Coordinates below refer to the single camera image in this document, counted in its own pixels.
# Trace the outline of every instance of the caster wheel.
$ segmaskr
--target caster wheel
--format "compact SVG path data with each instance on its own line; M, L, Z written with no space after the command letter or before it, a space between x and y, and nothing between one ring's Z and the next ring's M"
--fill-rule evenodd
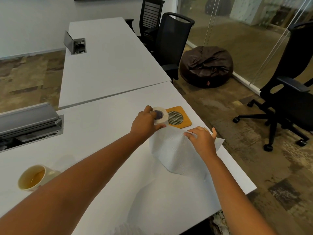
M297 145L299 145L300 147L304 147L306 146L307 142L304 141L303 139L300 139L296 142Z
M238 117L233 118L233 122L234 122L235 124L237 124L239 121L240 121L240 118L238 118Z
M252 106L253 106L253 102L249 102L249 103L247 104L247 106L248 106L248 107L252 107Z
M271 152L271 151L273 151L273 146L270 144L265 144L263 146L263 149L264 149L264 151Z

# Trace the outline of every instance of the wall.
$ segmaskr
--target wall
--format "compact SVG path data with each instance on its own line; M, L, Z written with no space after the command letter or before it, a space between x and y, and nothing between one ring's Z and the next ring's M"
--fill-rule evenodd
M175 12L177 0L164 0ZM0 0L0 59L64 48L71 21L109 17L134 19L139 35L142 0Z

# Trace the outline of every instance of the mesh chair back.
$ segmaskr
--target mesh chair back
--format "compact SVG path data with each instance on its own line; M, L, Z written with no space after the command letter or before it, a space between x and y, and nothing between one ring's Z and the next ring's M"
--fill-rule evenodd
M299 76L309 64L313 55L313 21L290 25L289 41L271 80L261 89L269 92L281 84L276 78Z
M151 36L145 34L145 31L159 27L163 4L163 0L143 0L139 19L140 35L142 37L151 39Z
M179 65L194 20L176 13L164 13L155 44L155 58L160 65Z

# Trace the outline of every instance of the person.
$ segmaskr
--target person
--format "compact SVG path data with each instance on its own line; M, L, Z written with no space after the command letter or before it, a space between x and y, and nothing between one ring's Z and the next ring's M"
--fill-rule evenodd
M154 125L156 113L147 106L139 112L131 130L122 138L76 163L38 188L0 218L2 234L70 235L92 200L104 188L127 158L154 132L166 125ZM206 128L185 133L207 165L222 210L233 235L274 235L275 232L253 207L216 154L214 140Z

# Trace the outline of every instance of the hand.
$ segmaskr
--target hand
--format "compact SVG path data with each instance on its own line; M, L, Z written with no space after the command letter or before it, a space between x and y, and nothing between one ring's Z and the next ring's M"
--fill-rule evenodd
M188 131L197 134L198 137L196 138L190 133L184 133L184 135L189 138L195 147L195 150L205 163L209 162L212 157L217 156L214 145L214 141L217 135L215 128L212 128L212 135L207 128L202 128L200 126Z
M135 118L130 133L146 141L154 132L166 127L165 124L153 124L156 114L156 112L152 111L151 106L146 106L144 111L140 111Z

